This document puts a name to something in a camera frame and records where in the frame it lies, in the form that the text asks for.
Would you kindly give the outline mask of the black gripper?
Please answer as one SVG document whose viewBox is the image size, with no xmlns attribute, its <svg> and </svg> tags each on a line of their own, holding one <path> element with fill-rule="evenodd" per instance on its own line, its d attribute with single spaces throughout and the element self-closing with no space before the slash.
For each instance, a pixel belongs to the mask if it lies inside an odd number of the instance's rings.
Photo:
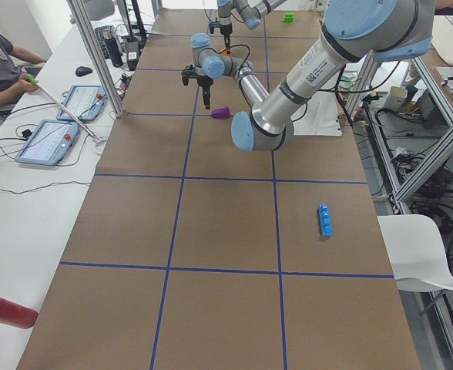
<svg viewBox="0 0 453 370">
<path fill-rule="evenodd" d="M 210 108 L 210 87 L 213 85 L 213 79 L 209 76 L 197 76 L 198 86 L 202 88 L 203 105 L 206 109 Z"/>
</svg>

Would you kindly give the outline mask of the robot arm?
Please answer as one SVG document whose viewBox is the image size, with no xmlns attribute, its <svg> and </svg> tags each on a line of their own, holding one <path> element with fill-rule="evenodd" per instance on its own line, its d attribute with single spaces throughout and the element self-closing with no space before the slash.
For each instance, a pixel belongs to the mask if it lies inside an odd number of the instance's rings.
<svg viewBox="0 0 453 370">
<path fill-rule="evenodd" d="M 319 39 L 272 92 L 246 59 L 215 52 L 210 37 L 197 33 L 190 41 L 193 62 L 181 72 L 182 82 L 195 79 L 209 108 L 213 81 L 234 78 L 250 105 L 249 112 L 233 117 L 234 145 L 244 151 L 278 150 L 293 138 L 292 115 L 348 63 L 368 53 L 375 62 L 424 55 L 431 45 L 434 14 L 433 1 L 330 1 Z"/>
<path fill-rule="evenodd" d="M 210 33 L 213 34 L 215 29 L 220 30 L 220 34 L 224 39 L 225 53 L 230 55 L 230 36 L 233 33 L 231 17 L 233 11 L 238 13 L 249 30 L 253 30 L 260 24 L 260 20 L 265 15 L 270 14 L 283 3 L 285 3 L 285 0 L 262 0 L 251 6 L 245 0 L 218 0 L 216 2 L 217 17 L 214 22 L 211 21 L 209 23 Z"/>
</svg>

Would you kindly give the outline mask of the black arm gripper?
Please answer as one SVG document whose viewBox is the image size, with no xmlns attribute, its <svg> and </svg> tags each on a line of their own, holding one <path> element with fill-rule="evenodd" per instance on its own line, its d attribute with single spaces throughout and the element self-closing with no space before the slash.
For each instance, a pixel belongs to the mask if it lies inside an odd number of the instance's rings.
<svg viewBox="0 0 453 370">
<path fill-rule="evenodd" d="M 225 25 L 219 24 L 220 33 L 223 36 L 224 44 L 225 44 L 225 53 L 231 53 L 231 41 L 230 41 L 230 34 L 232 33 L 232 24 L 228 23 Z"/>
</svg>

